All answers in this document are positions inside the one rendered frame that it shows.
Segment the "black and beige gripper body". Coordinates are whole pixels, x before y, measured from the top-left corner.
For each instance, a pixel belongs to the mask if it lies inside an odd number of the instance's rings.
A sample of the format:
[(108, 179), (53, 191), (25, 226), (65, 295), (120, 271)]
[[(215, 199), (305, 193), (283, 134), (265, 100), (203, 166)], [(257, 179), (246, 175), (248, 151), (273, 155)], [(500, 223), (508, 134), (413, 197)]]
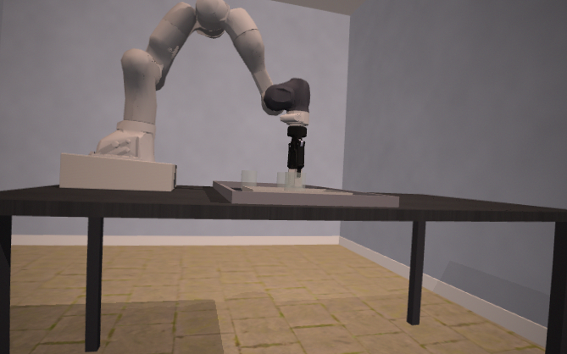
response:
[(307, 128), (302, 126), (289, 126), (287, 128), (287, 135), (292, 138), (292, 141), (295, 141), (295, 148), (297, 149), (297, 144), (299, 139), (301, 141), (304, 137), (307, 136)]

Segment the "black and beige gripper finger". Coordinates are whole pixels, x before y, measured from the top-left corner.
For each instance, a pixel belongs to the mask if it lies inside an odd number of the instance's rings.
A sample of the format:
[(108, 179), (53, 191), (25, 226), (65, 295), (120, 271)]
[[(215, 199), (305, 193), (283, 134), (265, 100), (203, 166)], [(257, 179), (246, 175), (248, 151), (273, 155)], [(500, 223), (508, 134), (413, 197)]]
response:
[(295, 148), (295, 141), (292, 141), (293, 151), (295, 152), (295, 172), (302, 173), (302, 168), (304, 167), (304, 147), (305, 141), (299, 139), (297, 144), (297, 149)]
[(287, 167), (288, 172), (295, 172), (295, 152), (292, 150), (292, 141), (291, 143), (288, 144), (289, 146), (289, 150), (288, 150), (288, 161), (287, 161)]

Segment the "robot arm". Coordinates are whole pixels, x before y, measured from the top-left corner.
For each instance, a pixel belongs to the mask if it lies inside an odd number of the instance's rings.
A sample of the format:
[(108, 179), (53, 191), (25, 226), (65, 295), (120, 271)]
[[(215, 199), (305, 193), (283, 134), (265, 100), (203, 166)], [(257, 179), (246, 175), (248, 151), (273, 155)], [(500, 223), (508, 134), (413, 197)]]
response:
[(286, 110), (280, 120), (289, 126), (309, 125), (309, 83), (292, 78), (273, 85), (265, 67), (262, 36), (245, 9), (230, 9), (223, 0), (197, 0), (196, 8), (181, 2), (150, 35), (146, 49), (149, 54), (135, 48), (124, 52), (124, 120), (89, 155), (155, 162), (156, 91), (164, 86), (175, 56), (195, 30), (209, 38), (221, 37), (226, 31), (255, 80), (263, 110), (274, 116)]

